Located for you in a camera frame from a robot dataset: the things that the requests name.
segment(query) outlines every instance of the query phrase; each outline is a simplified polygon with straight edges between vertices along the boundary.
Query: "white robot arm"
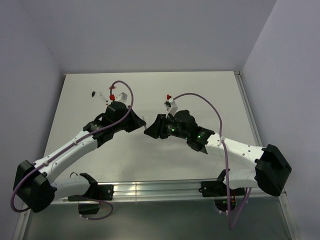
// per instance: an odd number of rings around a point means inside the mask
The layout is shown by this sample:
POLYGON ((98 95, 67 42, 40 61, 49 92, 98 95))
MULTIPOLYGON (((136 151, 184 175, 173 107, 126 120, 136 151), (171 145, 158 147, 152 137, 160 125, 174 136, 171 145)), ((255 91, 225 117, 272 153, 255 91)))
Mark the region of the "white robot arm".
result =
MULTIPOLYGON (((225 157, 222 139, 226 145, 228 158, 247 169, 229 169, 229 186, 243 194, 244 188, 260 188, 272 196, 279 196, 291 173, 291 166, 276 146, 252 146, 234 141, 218 133, 198 126, 188 110, 178 111, 174 99, 168 97, 164 103, 166 114, 158 114, 155 122, 144 131, 154 139, 166 139, 169 136, 185 139, 189 147, 197 152, 225 157)), ((226 196, 226 170, 222 171, 215 184, 202 187, 202 194, 211 192, 211 197, 226 196)))
POLYGON ((98 189, 98 183, 87 173, 80 173, 75 177, 61 181, 55 180, 82 156, 111 140, 115 133, 121 130, 130 133, 146 125, 146 122, 131 110, 120 123, 99 131, 99 129, 119 121, 127 114, 129 106, 126 105, 126 99, 127 95, 121 93, 108 105, 104 113, 89 122, 78 135, 53 153, 34 163, 27 160, 20 163, 16 171, 13 190, 33 212, 42 211, 55 199, 75 195, 94 199, 97 191, 101 191, 98 189), (17 185, 32 171, 34 173, 16 189, 17 185))

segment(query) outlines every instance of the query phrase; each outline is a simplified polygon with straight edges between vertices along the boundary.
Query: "black joint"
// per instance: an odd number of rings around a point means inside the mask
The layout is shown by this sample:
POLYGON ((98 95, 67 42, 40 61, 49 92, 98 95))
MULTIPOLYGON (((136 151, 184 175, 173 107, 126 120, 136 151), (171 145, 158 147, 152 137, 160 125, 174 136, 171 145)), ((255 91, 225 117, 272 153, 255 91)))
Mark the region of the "black joint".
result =
POLYGON ((255 166, 255 180, 265 193, 278 197, 292 171, 291 166, 274 145, 263 148, 263 154, 255 166))
MULTIPOLYGON (((223 183, 223 180, 216 181, 202 181, 199 193, 202 193, 204 198, 207 197, 225 197, 227 196, 227 186, 223 183)), ((230 189, 230 195, 244 196, 245 189, 239 187, 237 189, 230 189)))
MULTIPOLYGON (((127 112, 128 108, 126 104, 120 101, 113 101, 107 106, 105 112, 99 114, 93 121, 84 126, 83 131, 93 133, 101 128, 110 126, 123 118, 127 112)), ((104 131, 93 133, 92 137, 97 140, 97 147, 99 148, 104 143, 111 140, 117 132, 125 130, 127 133, 130 133, 146 124, 147 123, 144 120, 140 119, 135 112, 131 110, 123 121, 104 131)))
MULTIPOLYGON (((230 200, 231 211, 234 210, 237 206, 237 202, 235 198, 231 198, 230 200)), ((227 199, 214 199, 214 204, 216 208, 222 212, 226 212, 228 210, 228 200, 227 199)))
POLYGON ((222 172, 219 174, 219 176, 217 177, 217 181, 223 182, 225 180, 226 177, 226 170, 223 169, 222 172))
MULTIPOLYGON (((13 189, 15 189, 18 183, 34 169, 35 166, 27 160, 20 163, 16 170, 13 189)), ((46 172, 40 173, 38 170, 35 171, 24 181, 17 191, 19 198, 21 198, 34 213, 44 210, 55 198, 55 191, 57 189, 50 185, 45 176, 47 176, 46 172)))
POLYGON ((85 201, 86 198, 94 200, 111 201, 114 194, 114 186, 111 184, 98 184, 97 181, 87 173, 80 173, 80 176, 88 180, 90 187, 82 196, 69 196, 68 201, 85 201))

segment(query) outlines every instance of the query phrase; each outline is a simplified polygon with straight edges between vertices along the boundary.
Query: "cable tie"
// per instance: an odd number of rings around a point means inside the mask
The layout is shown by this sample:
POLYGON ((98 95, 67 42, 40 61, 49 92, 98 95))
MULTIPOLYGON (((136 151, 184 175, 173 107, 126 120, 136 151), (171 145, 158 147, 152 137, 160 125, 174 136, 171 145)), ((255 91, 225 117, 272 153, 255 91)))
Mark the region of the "cable tie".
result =
POLYGON ((224 136, 221 136, 220 137, 220 142, 218 144, 218 147, 220 147, 220 145, 222 144, 222 141, 224 141, 226 138, 224 136))

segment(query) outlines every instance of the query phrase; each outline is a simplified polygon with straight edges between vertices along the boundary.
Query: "small black object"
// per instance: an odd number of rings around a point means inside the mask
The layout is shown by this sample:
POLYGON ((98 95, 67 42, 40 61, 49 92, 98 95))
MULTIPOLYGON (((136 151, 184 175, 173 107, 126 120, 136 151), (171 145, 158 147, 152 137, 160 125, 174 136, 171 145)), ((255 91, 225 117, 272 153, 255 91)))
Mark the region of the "small black object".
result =
POLYGON ((78 212, 81 215, 95 215, 99 212, 100 204, 97 202, 79 203, 78 212))
MULTIPOLYGON (((231 198, 230 200, 231 211, 234 210, 237 206, 236 198, 231 198)), ((215 199, 214 204, 216 208, 222 212, 226 212, 228 210, 228 202, 227 199, 215 199)))
POLYGON ((255 180, 259 188, 272 196, 280 196, 292 171, 280 150, 269 144, 255 166, 255 180))
MULTIPOLYGON (((202 181, 199 192, 206 197, 225 197, 227 196, 227 186, 224 184, 226 177, 226 170, 224 169, 215 181, 202 181)), ((230 189, 231 196, 244 196, 245 189, 239 187, 237 189, 230 189)))
POLYGON ((171 108, 170 102, 166 101, 164 104, 165 104, 167 107, 171 108))

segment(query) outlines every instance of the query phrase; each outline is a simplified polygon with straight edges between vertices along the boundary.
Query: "white wall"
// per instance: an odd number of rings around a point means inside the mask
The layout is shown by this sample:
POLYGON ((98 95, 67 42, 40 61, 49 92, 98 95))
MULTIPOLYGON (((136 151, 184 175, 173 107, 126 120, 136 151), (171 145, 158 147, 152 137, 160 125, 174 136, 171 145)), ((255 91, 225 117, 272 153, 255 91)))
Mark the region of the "white wall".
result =
POLYGON ((0 235, 7 240, 19 216, 10 209, 17 166, 43 156, 63 78, 18 0, 0 1, 0 23, 0 235))
POLYGON ((304 240, 320 226, 319 11, 319 0, 278 0, 243 69, 263 143, 292 166, 286 190, 304 240))
POLYGON ((21 0, 66 73, 239 71, 276 0, 21 0))

